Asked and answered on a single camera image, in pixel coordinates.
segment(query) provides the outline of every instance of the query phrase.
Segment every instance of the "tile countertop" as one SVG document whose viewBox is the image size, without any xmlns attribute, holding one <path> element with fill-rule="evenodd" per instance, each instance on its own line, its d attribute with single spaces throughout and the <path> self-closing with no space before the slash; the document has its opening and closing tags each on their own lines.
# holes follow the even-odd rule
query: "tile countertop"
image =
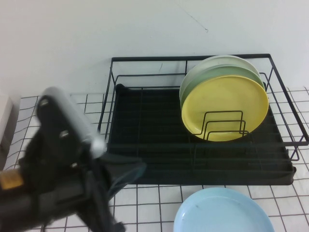
<svg viewBox="0 0 309 232">
<path fill-rule="evenodd" d="M 309 131 L 308 89 L 302 87 L 288 90 L 306 130 Z M 77 94 L 71 97 L 94 127 L 97 127 L 103 94 Z M 18 159 L 24 156 L 28 142 L 39 128 L 34 111 L 37 99 L 38 96 L 21 100 L 18 123 L 4 169 L 18 166 Z M 105 131 L 104 122 L 106 120 L 103 118 L 101 131 Z M 298 139 L 299 131 L 293 130 L 295 123 L 287 123 L 293 136 Z M 254 199 L 267 213 L 276 232 L 309 232 L 309 147 L 300 147 L 300 160 L 293 163 L 297 172 L 294 183 L 289 186 L 219 187 L 234 189 Z M 110 209 L 115 218 L 126 225 L 127 232 L 172 232 L 173 221 L 181 203 L 194 192 L 209 187 L 212 186 L 127 185 L 110 201 Z M 73 215 L 55 221 L 48 226 L 47 231 L 88 232 L 88 228 Z"/>
</svg>

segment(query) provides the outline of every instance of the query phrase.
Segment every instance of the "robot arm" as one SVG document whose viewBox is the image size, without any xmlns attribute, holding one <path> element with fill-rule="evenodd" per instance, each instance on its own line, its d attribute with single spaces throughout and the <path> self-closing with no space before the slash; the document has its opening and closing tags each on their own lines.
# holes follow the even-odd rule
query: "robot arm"
<svg viewBox="0 0 309 232">
<path fill-rule="evenodd" d="M 123 232 L 109 200 L 139 178 L 138 158 L 107 152 L 103 138 L 60 89 L 38 102 L 41 126 L 20 167 L 0 173 L 0 232 L 23 231 L 77 213 L 93 232 Z"/>
</svg>

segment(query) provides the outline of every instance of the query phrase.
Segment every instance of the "white plate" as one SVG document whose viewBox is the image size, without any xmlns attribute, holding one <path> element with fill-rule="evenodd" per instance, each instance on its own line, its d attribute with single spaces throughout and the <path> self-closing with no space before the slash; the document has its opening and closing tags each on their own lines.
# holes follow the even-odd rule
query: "white plate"
<svg viewBox="0 0 309 232">
<path fill-rule="evenodd" d="M 256 75 L 260 76 L 258 70 L 248 61 L 245 59 L 236 57 L 236 56 L 230 56 L 230 55 L 220 55 L 220 56 L 213 56 L 209 57 L 203 61 L 201 61 L 198 65 L 196 65 L 193 69 L 191 69 L 187 75 L 184 77 L 183 82 L 180 86 L 179 90 L 179 99 L 182 98 L 183 92 L 185 88 L 188 86 L 188 84 L 197 76 L 200 74 L 200 72 L 204 72 L 206 69 L 211 68 L 215 65 L 237 65 L 241 68 L 249 69 L 252 72 L 254 72 Z"/>
</svg>

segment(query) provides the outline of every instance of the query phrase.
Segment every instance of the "light green plate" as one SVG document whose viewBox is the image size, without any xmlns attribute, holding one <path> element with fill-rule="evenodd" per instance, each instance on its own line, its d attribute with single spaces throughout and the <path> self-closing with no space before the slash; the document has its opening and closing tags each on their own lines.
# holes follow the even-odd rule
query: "light green plate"
<svg viewBox="0 0 309 232">
<path fill-rule="evenodd" d="M 206 69 L 204 72 L 201 72 L 196 76 L 184 89 L 182 97 L 180 99 L 180 106 L 183 106 L 184 100 L 187 98 L 192 89 L 194 89 L 198 84 L 206 80 L 213 79 L 219 76 L 225 75 L 240 75 L 245 76 L 251 80 L 257 82 L 264 89 L 264 84 L 260 77 L 256 73 L 252 72 L 249 69 L 241 68 L 237 65 L 216 65 L 211 69 Z"/>
<path fill-rule="evenodd" d="M 248 61 L 245 59 L 231 56 L 231 55 L 220 55 L 220 56 L 213 56 L 209 57 L 205 60 L 202 60 L 198 65 L 192 68 L 187 75 L 184 77 L 183 82 L 179 89 L 179 99 L 182 98 L 184 89 L 188 86 L 188 84 L 195 79 L 195 77 L 199 76 L 203 73 L 206 69 L 211 69 L 216 65 L 237 65 L 238 67 L 245 68 L 251 70 L 256 75 L 259 76 L 258 70 Z"/>
</svg>

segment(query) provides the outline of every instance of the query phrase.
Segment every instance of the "plate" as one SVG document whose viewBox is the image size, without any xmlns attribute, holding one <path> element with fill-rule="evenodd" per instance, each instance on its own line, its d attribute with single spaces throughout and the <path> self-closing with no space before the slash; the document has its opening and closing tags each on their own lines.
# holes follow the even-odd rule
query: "plate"
<svg viewBox="0 0 309 232">
<path fill-rule="evenodd" d="M 249 197 L 228 188 L 207 188 L 188 197 L 174 232 L 274 232 L 266 213 Z"/>
<path fill-rule="evenodd" d="M 184 77 L 183 82 L 180 86 L 179 90 L 179 99 L 182 98 L 182 94 L 184 89 L 187 87 L 187 85 L 202 71 L 205 69 L 208 69 L 215 65 L 237 65 L 239 67 L 249 69 L 252 72 L 254 72 L 257 76 L 260 76 L 258 70 L 248 61 L 245 59 L 236 57 L 236 56 L 230 56 L 230 55 L 220 55 L 220 56 L 213 56 L 209 57 L 203 61 L 201 61 L 198 65 L 196 65 L 194 68 L 192 68 L 187 75 Z"/>
<path fill-rule="evenodd" d="M 185 127 L 201 139 L 205 135 L 209 141 L 229 141 L 243 136 L 240 127 L 246 134 L 256 129 L 267 111 L 268 97 L 258 83 L 244 76 L 227 75 L 196 86 L 183 103 L 182 119 Z"/>
<path fill-rule="evenodd" d="M 260 76 L 256 75 L 256 73 L 252 72 L 249 69 L 241 68 L 236 65 L 216 65 L 201 72 L 187 85 L 187 87 L 183 91 L 182 98 L 180 99 L 180 106 L 182 107 L 186 97 L 189 95 L 191 90 L 194 89 L 194 87 L 197 86 L 199 83 L 224 75 L 245 76 L 256 81 L 260 86 L 264 88 L 264 84 L 260 79 Z"/>
</svg>

